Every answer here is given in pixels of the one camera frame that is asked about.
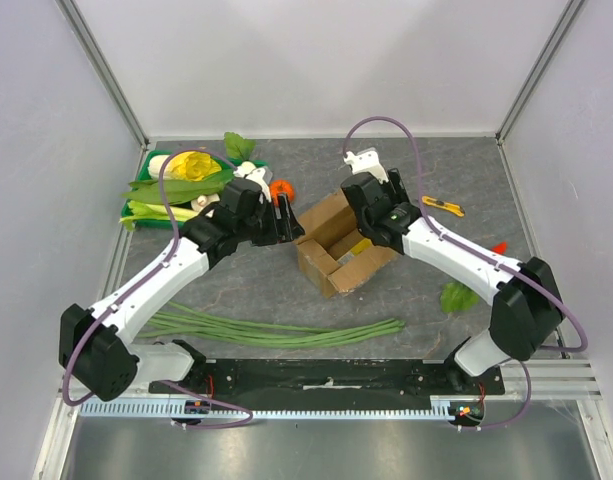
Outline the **brown cardboard express box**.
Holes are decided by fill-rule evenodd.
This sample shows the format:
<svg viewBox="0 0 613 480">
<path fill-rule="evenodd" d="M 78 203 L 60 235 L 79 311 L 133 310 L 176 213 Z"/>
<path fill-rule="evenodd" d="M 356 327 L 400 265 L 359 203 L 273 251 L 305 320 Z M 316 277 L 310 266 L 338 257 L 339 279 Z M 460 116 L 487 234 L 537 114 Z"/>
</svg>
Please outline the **brown cardboard express box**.
<svg viewBox="0 0 613 480">
<path fill-rule="evenodd" d="M 395 258 L 394 251 L 372 244 L 348 263 L 337 262 L 366 238 L 359 232 L 354 212 L 340 191 L 303 213 L 299 223 L 305 230 L 294 242 L 299 269 L 326 298 L 354 291 Z"/>
</svg>

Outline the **yellow item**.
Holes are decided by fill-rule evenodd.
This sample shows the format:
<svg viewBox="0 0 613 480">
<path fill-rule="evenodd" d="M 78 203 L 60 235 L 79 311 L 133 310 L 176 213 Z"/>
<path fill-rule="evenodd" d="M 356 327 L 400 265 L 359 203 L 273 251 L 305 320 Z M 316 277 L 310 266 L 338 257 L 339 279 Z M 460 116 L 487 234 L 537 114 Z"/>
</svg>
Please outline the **yellow item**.
<svg viewBox="0 0 613 480">
<path fill-rule="evenodd" d="M 358 242 L 356 245 L 354 245 L 352 248 L 350 248 L 345 254 L 343 254 L 337 260 L 337 262 L 340 265 L 344 265 L 348 263 L 349 261 L 351 261 L 352 259 L 354 259 L 359 254 L 361 254 L 366 249 L 370 248 L 371 246 L 372 246 L 371 240 L 368 238 L 364 238 L 360 242 Z"/>
</svg>

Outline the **yellow utility knife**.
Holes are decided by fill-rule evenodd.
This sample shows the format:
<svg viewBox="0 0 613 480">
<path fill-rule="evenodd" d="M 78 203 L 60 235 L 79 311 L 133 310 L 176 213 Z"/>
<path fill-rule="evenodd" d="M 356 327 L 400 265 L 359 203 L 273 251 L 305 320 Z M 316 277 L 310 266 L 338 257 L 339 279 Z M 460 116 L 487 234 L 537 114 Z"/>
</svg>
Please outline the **yellow utility knife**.
<svg viewBox="0 0 613 480">
<path fill-rule="evenodd" d="M 455 204 L 455 203 L 445 202 L 437 198 L 426 196 L 426 195 L 422 197 L 422 202 L 426 206 L 430 206 L 436 209 L 440 209 L 440 210 L 449 212 L 460 218 L 463 218 L 465 216 L 465 210 L 460 205 Z"/>
</svg>

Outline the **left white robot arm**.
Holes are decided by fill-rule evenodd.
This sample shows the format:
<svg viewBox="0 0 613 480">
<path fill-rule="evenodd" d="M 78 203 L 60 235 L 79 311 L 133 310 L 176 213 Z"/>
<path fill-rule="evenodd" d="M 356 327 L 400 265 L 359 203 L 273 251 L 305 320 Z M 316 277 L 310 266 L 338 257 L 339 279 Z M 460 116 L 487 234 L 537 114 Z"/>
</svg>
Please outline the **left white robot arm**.
<svg viewBox="0 0 613 480">
<path fill-rule="evenodd" d="M 245 242 L 268 246 L 304 233 L 288 196 L 271 195 L 252 177 L 231 180 L 219 201 L 175 231 L 147 267 L 116 292 L 89 308 L 69 306 L 60 320 L 58 360 L 64 367 L 62 395 L 78 380 L 102 401 L 122 395 L 133 383 L 171 381 L 184 393 L 205 382 L 199 355 L 179 342 L 136 343 L 145 324 L 181 289 L 200 278 Z"/>
</svg>

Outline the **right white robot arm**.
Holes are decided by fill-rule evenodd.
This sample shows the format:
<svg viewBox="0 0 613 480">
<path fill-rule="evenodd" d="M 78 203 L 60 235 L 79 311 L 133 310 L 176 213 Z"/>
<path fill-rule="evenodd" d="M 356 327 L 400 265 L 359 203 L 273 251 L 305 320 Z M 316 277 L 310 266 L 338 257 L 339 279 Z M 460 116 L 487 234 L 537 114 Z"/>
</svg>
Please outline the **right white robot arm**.
<svg viewBox="0 0 613 480">
<path fill-rule="evenodd" d="M 509 359 L 526 361 L 564 318 L 550 266 L 495 254 L 424 218 L 413 205 L 395 169 L 381 182 L 363 172 L 341 189 L 359 232 L 376 246 L 425 262 L 470 288 L 491 306 L 489 327 L 459 345 L 444 368 L 453 392 L 469 392 L 480 375 Z"/>
</svg>

